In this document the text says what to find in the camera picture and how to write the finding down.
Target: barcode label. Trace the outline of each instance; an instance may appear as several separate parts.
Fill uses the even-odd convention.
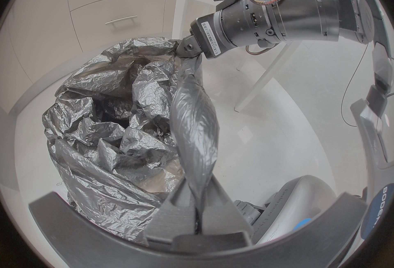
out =
[[[218,42],[216,41],[214,32],[212,31],[211,26],[209,25],[208,22],[203,22],[201,23],[201,26],[203,27],[205,34],[209,40],[209,43],[211,44],[212,50],[214,51],[215,55],[221,54]]]

